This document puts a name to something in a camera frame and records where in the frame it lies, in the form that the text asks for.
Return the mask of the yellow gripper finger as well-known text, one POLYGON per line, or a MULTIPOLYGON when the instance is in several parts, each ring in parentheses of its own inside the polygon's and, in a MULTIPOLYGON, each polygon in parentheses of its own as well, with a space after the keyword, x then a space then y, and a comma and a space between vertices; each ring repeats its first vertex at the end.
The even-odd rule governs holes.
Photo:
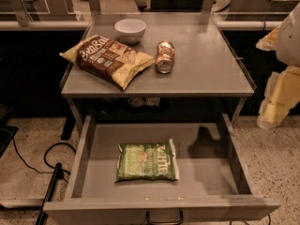
POLYGON ((265 87, 257 125, 264 129, 279 126, 299 102, 300 67, 287 66, 281 73, 273 72, 265 87))
POLYGON ((274 28, 266 36, 261 38, 256 43, 256 48, 266 52, 275 51, 278 46, 278 32, 279 32, 279 26, 274 28))

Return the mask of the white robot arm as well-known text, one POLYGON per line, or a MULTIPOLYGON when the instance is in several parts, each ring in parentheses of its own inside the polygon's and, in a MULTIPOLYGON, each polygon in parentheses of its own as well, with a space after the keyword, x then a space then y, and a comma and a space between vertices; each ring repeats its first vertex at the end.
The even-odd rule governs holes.
POLYGON ((300 4, 280 26, 261 38, 256 48, 275 51, 277 60, 287 66, 269 77, 257 118, 260 128, 275 128, 300 102, 300 4))

